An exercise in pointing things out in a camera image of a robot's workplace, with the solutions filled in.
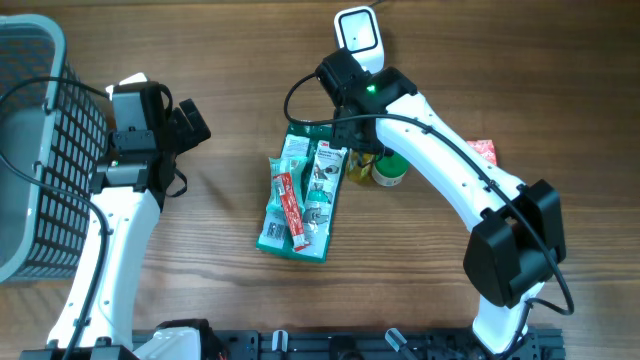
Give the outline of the red snack box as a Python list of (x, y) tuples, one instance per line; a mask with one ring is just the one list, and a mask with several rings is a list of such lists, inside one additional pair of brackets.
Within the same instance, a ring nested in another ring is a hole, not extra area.
[(489, 163), (494, 166), (498, 165), (497, 153), (492, 140), (472, 140), (468, 141), (467, 144)]

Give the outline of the green 3M package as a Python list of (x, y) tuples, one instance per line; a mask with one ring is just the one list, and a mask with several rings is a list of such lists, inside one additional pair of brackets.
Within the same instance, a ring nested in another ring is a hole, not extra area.
[(290, 175), (304, 234), (290, 232), (277, 185), (272, 183), (257, 249), (299, 261), (326, 261), (348, 155), (345, 147), (332, 148), (330, 138), (327, 126), (288, 126), (280, 155), (269, 160), (270, 175)]

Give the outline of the teal toothbrush pack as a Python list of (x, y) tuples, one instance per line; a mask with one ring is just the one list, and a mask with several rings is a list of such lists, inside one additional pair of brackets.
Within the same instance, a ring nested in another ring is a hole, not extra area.
[[(300, 214), (305, 211), (302, 194), (302, 173), (306, 167), (308, 158), (306, 156), (293, 156), (282, 158), (270, 158), (271, 172), (271, 193), (266, 206), (266, 211), (271, 213), (283, 212), (281, 197), (287, 189), (295, 195)], [(288, 174), (291, 184), (286, 185), (283, 180), (278, 180), (277, 176)]]

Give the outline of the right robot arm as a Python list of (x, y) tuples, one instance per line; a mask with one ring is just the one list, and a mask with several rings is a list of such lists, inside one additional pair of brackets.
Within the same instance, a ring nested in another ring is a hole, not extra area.
[(512, 354), (550, 278), (570, 295), (560, 197), (546, 181), (528, 185), (484, 159), (433, 111), (417, 87), (389, 67), (372, 75), (340, 49), (314, 72), (335, 106), (330, 143), (392, 151), (451, 204), (470, 232), (463, 268), (480, 294), (472, 331), (493, 355)]

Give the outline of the green lid jar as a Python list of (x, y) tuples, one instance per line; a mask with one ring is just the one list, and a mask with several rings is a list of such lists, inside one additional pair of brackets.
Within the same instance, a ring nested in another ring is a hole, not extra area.
[(385, 156), (372, 169), (373, 180), (384, 187), (398, 185), (409, 169), (410, 163), (398, 153)]

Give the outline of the red toothpaste tube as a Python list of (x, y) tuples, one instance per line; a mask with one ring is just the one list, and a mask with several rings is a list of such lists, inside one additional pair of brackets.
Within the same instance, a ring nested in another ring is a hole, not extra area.
[(293, 250), (298, 252), (308, 246), (300, 206), (294, 191), (294, 183), (289, 172), (273, 178), (276, 192), (280, 198), (287, 224), (293, 241)]

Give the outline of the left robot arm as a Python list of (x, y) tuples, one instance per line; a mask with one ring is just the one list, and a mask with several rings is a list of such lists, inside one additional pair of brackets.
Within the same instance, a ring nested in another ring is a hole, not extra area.
[(177, 157), (211, 136), (194, 102), (175, 104), (168, 87), (138, 77), (107, 97), (116, 127), (89, 179), (92, 214), (72, 288), (44, 348), (23, 359), (216, 359), (205, 320), (169, 321), (140, 347), (133, 312), (148, 241), (168, 188), (183, 179)]

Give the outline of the yellow oil bottle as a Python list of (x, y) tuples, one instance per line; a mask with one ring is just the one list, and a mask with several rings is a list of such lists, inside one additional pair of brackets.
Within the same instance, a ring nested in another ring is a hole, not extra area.
[(347, 178), (356, 184), (369, 184), (371, 182), (371, 162), (374, 159), (375, 156), (372, 154), (361, 153), (351, 149), (346, 167)]

